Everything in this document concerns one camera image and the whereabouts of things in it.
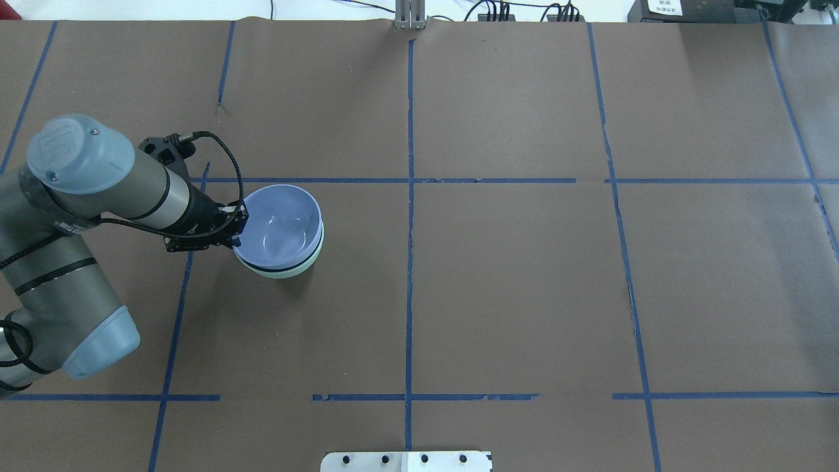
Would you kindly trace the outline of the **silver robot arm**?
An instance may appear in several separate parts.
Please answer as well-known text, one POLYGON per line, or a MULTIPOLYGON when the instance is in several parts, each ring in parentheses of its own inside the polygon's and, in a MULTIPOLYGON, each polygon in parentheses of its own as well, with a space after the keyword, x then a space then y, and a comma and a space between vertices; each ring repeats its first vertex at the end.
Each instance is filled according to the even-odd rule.
POLYGON ((170 253, 236 248, 244 197, 223 204, 191 183, 185 160, 209 131, 138 147, 81 114, 45 123, 26 161, 2 175, 2 276, 19 307, 2 316, 2 399, 55 371, 87 379, 135 352, 128 307, 83 238, 102 225, 156 234, 170 253))

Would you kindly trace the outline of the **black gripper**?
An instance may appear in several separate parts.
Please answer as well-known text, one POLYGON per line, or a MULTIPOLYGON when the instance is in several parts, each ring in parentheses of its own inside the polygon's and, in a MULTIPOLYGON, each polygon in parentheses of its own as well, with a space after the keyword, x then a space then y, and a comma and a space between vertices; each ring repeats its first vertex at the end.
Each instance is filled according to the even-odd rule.
POLYGON ((185 212, 172 225, 164 228, 165 233, 175 236, 165 240, 166 251, 206 250, 210 245, 223 245, 231 250, 239 248, 248 217, 248 207, 243 201, 232 201, 220 207, 204 192, 191 190, 185 212), (198 233, 213 232, 218 227, 220 232, 211 236, 194 237, 198 233))

